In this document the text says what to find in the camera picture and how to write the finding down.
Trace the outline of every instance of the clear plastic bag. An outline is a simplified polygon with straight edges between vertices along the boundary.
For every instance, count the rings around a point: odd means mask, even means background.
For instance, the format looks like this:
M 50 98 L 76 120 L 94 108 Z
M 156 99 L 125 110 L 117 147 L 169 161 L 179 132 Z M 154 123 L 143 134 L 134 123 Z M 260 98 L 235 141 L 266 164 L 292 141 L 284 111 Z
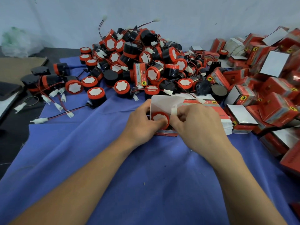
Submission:
M 17 27 L 11 27 L 2 34 L 1 46 L 5 56 L 18 58 L 36 54 L 44 48 L 38 36 Z

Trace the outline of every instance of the blue fabric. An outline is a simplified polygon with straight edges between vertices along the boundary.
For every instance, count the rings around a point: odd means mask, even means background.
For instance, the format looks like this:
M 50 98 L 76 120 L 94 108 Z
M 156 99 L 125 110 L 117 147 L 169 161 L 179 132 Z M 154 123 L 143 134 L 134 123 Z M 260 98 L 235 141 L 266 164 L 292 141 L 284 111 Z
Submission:
M 78 57 L 64 58 L 70 66 Z M 81 68 L 73 69 L 79 75 Z M 0 224 L 7 224 L 62 183 L 115 140 L 131 111 L 144 102 L 118 98 L 105 88 L 99 108 L 74 111 L 40 125 L 0 181 Z M 66 108 L 82 106 L 87 95 L 67 95 Z M 46 104 L 41 117 L 58 114 Z M 300 201 L 300 188 L 280 169 L 253 134 L 228 136 L 251 173 L 288 224 L 300 225 L 288 207 Z M 212 167 L 178 137 L 154 136 L 122 164 L 88 224 L 229 224 L 221 188 Z

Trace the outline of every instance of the wall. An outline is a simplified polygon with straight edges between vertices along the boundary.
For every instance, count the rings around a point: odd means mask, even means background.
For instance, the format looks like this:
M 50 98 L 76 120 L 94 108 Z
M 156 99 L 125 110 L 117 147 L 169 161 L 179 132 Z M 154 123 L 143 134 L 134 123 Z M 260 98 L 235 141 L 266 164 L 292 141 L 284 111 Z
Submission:
M 209 49 L 216 37 L 245 37 L 250 32 L 270 34 L 279 25 L 297 26 L 300 0 L 4 0 L 0 7 L 0 32 L 8 26 L 32 30 L 47 47 L 80 48 L 100 40 L 111 28 L 141 25 L 183 48 Z

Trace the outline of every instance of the person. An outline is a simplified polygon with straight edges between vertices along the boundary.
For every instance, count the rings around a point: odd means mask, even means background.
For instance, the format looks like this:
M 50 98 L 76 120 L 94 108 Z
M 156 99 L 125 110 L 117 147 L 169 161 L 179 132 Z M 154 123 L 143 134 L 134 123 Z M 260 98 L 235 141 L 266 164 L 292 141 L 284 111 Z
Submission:
M 147 100 L 130 114 L 117 140 L 11 224 L 85 224 L 126 157 L 167 124 L 166 119 L 148 120 L 150 103 Z M 231 224 L 286 224 L 230 143 L 214 109 L 201 104 L 181 106 L 177 116 L 171 115 L 170 124 L 213 167 Z

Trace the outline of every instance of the forearm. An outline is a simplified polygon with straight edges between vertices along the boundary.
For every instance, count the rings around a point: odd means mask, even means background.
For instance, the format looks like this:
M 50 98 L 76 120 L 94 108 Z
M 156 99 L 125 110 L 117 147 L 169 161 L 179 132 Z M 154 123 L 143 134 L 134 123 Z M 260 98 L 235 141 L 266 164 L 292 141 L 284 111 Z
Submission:
M 222 188 L 230 223 L 286 224 L 250 173 L 240 153 L 232 151 L 235 152 L 211 161 Z
M 118 139 L 11 224 L 85 224 L 134 147 Z

